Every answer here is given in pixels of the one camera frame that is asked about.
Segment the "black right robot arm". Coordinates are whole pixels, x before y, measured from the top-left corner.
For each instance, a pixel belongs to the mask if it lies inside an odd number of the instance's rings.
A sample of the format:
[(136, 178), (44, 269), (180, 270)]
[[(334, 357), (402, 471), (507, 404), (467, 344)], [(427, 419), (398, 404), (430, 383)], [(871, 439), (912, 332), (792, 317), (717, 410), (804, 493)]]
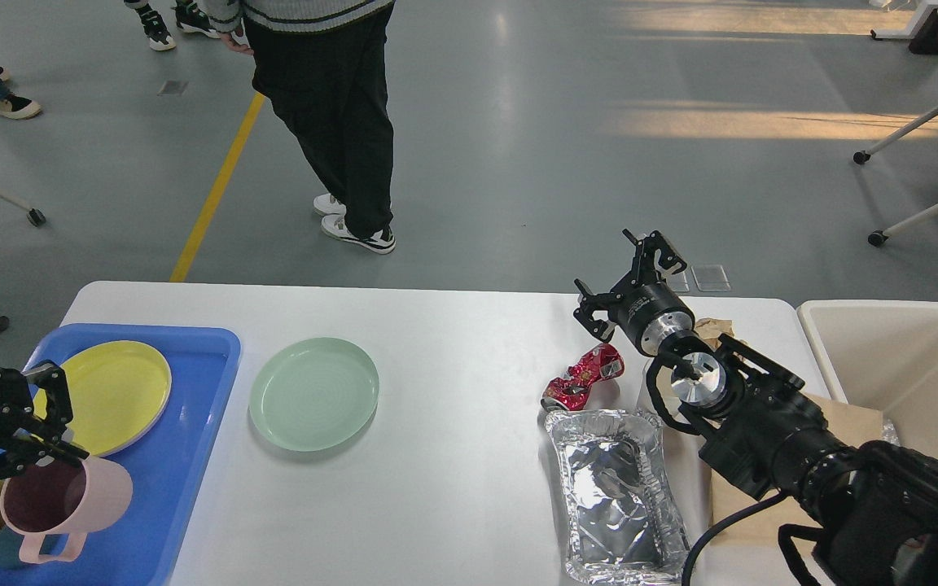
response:
[(630, 270), (607, 292), (576, 281), (574, 316), (609, 342), (622, 330), (651, 363), (645, 386), (666, 426), (703, 438), (699, 457), (753, 499), (692, 546), (682, 570), (691, 583), (701, 549), (720, 531), (793, 498), (811, 527), (783, 524), (778, 546), (800, 585), (817, 579), (796, 540), (837, 585), (938, 585), (938, 460), (882, 440), (853, 448), (834, 437), (804, 381), (732, 336), (711, 348), (667, 285), (687, 267), (659, 231), (638, 238)]

